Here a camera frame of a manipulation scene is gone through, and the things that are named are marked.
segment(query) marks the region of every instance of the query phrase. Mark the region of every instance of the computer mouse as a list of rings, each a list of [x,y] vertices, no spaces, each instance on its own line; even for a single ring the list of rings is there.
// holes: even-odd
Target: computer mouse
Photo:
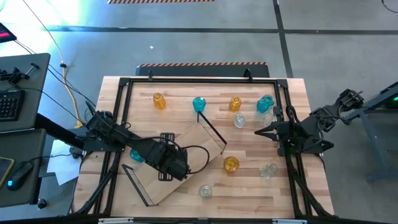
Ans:
[[[16,165],[15,170],[7,179],[6,185],[8,190],[18,190],[26,180],[26,177],[33,168],[33,163],[31,162],[20,162]]]

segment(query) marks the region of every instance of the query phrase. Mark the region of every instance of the blue glass bottle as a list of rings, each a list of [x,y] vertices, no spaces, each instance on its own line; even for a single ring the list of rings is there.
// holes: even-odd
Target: blue glass bottle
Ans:
[[[196,97],[195,99],[193,99],[192,104],[193,109],[196,112],[203,112],[205,110],[206,100],[203,97]]]
[[[131,151],[130,151],[130,156],[131,156],[131,159],[134,159],[135,161],[137,161],[137,162],[144,162],[145,160],[139,155],[139,153],[136,151],[136,150],[134,150],[134,149],[131,149]]]
[[[265,113],[273,105],[274,105],[273,97],[271,95],[265,95],[257,102],[257,110],[260,113]]]

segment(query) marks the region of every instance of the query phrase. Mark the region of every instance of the black desk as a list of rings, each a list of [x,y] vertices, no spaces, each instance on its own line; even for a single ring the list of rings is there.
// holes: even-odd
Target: black desk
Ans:
[[[45,136],[44,129],[0,134],[0,156],[15,160],[11,172],[18,163],[42,156]],[[37,203],[41,185],[39,178],[40,159],[34,160],[33,163],[33,170],[19,190],[10,191],[5,183],[3,184],[0,189],[0,207]]]
[[[33,69],[29,73],[28,80],[21,80],[18,86],[21,88],[35,88],[43,90],[47,68],[50,62],[50,54],[34,54],[34,55],[21,55],[12,57],[0,58],[0,69],[6,70],[11,73],[14,67],[17,67],[21,72],[26,72],[30,69],[30,63],[33,62],[38,65],[39,69]],[[13,86],[8,84],[7,81],[0,81],[0,90],[7,90]],[[0,124],[0,132],[3,131],[17,131],[23,129],[33,128],[36,121],[37,110],[42,93],[36,90],[25,90],[25,100],[22,105],[21,113],[17,121],[2,122]]]

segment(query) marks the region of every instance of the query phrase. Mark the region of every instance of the keyboard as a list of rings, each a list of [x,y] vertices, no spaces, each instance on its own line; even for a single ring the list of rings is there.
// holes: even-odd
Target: keyboard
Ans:
[[[18,120],[24,95],[24,90],[0,91],[0,122]]]

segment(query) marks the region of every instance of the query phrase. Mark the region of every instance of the paper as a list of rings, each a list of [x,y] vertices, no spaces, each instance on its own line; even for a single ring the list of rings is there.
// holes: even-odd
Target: paper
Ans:
[[[60,154],[69,155],[69,149],[70,146],[65,144],[63,141],[55,140],[52,144],[51,156]],[[49,160],[47,172],[54,172],[58,185],[62,185],[79,176],[80,164],[80,157],[78,159],[74,159],[72,155],[52,157]]]

